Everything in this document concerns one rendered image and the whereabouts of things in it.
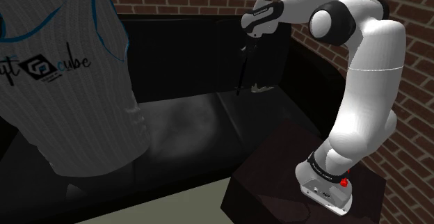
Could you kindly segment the white sleeveless shirt blue trim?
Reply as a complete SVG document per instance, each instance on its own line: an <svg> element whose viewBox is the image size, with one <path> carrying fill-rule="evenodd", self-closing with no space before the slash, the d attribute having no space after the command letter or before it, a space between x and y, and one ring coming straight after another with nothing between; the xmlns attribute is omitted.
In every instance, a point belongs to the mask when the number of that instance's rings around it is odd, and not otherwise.
<svg viewBox="0 0 434 224"><path fill-rule="evenodd" d="M0 18L0 117L56 174L105 175L148 149L111 0L0 0Z"/></svg>

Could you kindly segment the small pale flat object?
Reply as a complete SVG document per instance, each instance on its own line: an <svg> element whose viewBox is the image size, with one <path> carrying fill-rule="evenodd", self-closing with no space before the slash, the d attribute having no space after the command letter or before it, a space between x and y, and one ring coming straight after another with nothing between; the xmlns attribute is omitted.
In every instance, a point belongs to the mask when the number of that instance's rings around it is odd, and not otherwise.
<svg viewBox="0 0 434 224"><path fill-rule="evenodd" d="M273 86L262 86L262 87L259 87L258 84L255 83L253 86L251 86L250 91L252 93L263 93L263 92L266 92L266 91L269 91L269 90L272 90L272 89L274 89Z"/></svg>

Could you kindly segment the dark robot stand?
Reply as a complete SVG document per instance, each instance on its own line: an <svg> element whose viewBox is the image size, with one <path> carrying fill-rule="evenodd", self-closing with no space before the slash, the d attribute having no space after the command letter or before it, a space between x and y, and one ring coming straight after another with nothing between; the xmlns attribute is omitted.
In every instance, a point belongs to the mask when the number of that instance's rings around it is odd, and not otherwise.
<svg viewBox="0 0 434 224"><path fill-rule="evenodd" d="M221 209L234 224L379 224L386 181L351 168L353 204L338 216L302 194L295 167L322 140L285 120L232 174Z"/></svg>

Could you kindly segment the black sofa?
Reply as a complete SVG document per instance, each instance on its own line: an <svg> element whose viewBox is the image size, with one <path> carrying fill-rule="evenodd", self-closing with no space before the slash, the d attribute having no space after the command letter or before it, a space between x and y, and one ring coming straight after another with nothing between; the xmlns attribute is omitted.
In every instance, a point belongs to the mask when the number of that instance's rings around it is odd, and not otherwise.
<svg viewBox="0 0 434 224"><path fill-rule="evenodd" d="M0 224L71 224L229 177L283 121L324 138L344 78L279 24L243 65L237 16L123 15L132 88L156 149L96 198L65 199L65 182L0 119ZM273 86L252 93L251 86Z"/></svg>

